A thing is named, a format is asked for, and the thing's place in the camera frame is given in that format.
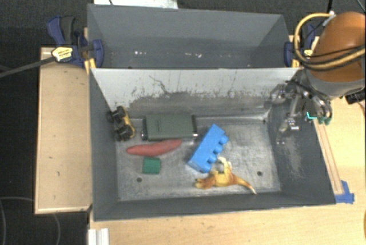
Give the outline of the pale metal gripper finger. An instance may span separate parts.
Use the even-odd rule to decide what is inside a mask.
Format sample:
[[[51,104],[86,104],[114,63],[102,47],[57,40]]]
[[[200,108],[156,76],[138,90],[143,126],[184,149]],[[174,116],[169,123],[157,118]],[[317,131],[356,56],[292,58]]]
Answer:
[[[299,126],[297,125],[295,120],[290,121],[289,130],[286,131],[284,134],[280,135],[278,132],[276,134],[276,143],[277,144],[285,144],[286,139],[292,135],[295,131],[299,131]]]
[[[289,130],[289,127],[290,127],[290,121],[291,121],[291,117],[285,117],[280,125],[279,125],[279,130],[278,130],[278,133],[280,135],[284,134],[286,131]]]

